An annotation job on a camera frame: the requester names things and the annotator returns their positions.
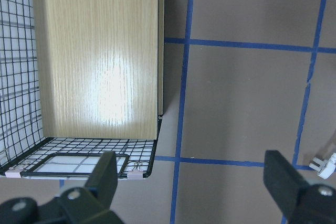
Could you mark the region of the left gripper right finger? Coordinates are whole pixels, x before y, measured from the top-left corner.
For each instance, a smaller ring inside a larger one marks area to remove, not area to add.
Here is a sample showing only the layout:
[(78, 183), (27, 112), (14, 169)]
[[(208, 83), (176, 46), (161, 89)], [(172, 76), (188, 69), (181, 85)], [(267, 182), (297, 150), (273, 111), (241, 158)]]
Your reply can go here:
[(308, 183), (277, 150), (265, 151), (263, 182), (287, 223), (335, 223), (335, 188)]

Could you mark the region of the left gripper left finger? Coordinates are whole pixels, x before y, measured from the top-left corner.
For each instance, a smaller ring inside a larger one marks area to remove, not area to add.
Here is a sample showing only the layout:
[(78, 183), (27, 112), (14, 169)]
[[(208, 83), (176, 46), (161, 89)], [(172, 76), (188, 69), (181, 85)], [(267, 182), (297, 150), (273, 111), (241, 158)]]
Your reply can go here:
[(84, 186), (40, 206), (30, 197), (7, 200), (1, 204), (1, 223), (123, 223), (110, 209), (117, 186), (116, 154), (105, 152)]

